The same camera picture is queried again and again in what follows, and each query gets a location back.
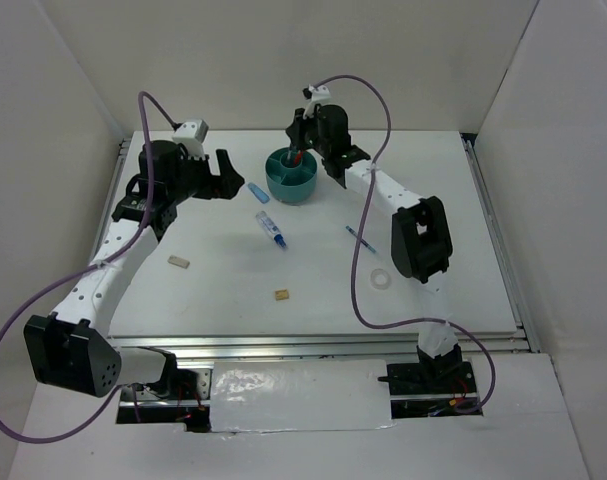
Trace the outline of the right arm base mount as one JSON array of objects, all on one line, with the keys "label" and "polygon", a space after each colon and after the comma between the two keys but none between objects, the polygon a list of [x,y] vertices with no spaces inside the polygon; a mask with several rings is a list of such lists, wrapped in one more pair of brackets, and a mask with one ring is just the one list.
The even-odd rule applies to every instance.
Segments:
[{"label": "right arm base mount", "polygon": [[378,377],[388,387],[393,419],[482,414],[472,365],[458,346],[435,358],[417,354],[417,362],[388,364]]}]

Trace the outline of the blue clear pen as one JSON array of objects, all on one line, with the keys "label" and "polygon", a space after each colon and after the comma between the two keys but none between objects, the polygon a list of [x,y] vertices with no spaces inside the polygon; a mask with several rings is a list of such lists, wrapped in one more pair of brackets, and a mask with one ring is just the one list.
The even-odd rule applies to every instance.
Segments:
[{"label": "blue clear pen", "polygon": [[367,242],[365,239],[361,238],[358,236],[358,232],[356,230],[354,230],[352,227],[350,227],[349,225],[345,226],[345,229],[347,232],[349,232],[355,239],[357,239],[359,241],[359,243],[366,248],[368,251],[370,251],[373,254],[377,253],[377,250],[369,243]]}]

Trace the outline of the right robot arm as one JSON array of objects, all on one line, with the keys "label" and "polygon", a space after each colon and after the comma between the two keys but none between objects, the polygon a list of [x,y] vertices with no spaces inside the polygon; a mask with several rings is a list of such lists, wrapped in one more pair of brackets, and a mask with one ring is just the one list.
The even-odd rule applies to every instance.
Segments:
[{"label": "right robot arm", "polygon": [[[286,128],[291,146],[298,152],[312,150],[322,161],[327,175],[342,188],[364,195],[357,238],[372,206],[390,220],[392,262],[403,277],[427,285],[449,268],[453,244],[443,202],[436,196],[422,197],[377,168],[377,156],[370,156],[352,142],[346,111],[334,104],[312,101],[294,111]],[[463,363],[456,333],[460,328],[439,318],[414,318],[388,324],[373,324],[360,312],[356,294],[359,251],[351,265],[350,295],[358,321],[371,330],[391,330],[424,324],[419,333],[417,354],[419,379],[431,392],[443,391]]]}]

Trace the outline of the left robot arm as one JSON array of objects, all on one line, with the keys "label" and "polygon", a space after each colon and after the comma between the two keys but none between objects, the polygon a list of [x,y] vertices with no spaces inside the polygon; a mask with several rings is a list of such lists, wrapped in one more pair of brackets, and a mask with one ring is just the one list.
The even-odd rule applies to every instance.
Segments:
[{"label": "left robot arm", "polygon": [[154,140],[139,154],[139,171],[116,204],[103,244],[69,294],[47,316],[32,316],[23,334],[38,382],[105,396],[117,384],[122,357],[107,340],[117,307],[157,248],[178,207],[191,198],[233,199],[244,178],[225,149],[197,158],[181,143]]}]

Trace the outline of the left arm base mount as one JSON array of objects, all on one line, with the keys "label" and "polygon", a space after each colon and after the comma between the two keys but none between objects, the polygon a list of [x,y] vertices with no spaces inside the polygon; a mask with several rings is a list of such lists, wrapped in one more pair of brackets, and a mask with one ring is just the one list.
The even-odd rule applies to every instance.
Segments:
[{"label": "left arm base mount", "polygon": [[117,425],[173,424],[192,433],[209,433],[213,370],[167,368],[156,382],[121,392]]}]

